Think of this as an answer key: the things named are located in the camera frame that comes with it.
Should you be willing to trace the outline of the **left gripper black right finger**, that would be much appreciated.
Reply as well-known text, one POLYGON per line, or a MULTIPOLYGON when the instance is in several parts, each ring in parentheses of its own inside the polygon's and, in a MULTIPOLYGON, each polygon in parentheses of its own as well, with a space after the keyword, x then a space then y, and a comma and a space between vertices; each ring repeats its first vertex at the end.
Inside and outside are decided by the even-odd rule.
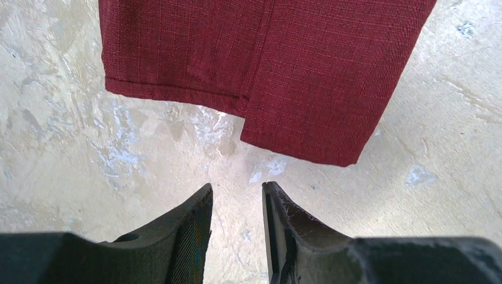
POLYGON ((344 235, 262 185, 271 283, 500 283, 501 248, 478 237, 344 235))

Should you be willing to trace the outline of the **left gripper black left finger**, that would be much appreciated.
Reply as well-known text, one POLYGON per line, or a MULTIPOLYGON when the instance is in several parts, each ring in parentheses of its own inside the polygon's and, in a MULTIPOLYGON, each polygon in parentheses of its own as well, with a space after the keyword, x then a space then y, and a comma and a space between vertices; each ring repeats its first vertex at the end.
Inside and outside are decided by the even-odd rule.
POLYGON ((213 189, 115 241, 73 233, 1 235, 2 283, 202 283, 213 189))

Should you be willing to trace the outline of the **dark red cloth napkin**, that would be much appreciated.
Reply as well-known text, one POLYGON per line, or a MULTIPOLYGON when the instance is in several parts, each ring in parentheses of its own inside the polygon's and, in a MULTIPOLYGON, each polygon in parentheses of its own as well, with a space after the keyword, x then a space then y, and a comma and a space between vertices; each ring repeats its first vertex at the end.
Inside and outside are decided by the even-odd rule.
POLYGON ((350 166, 435 1, 99 1, 105 88, 244 119, 241 140, 350 166))

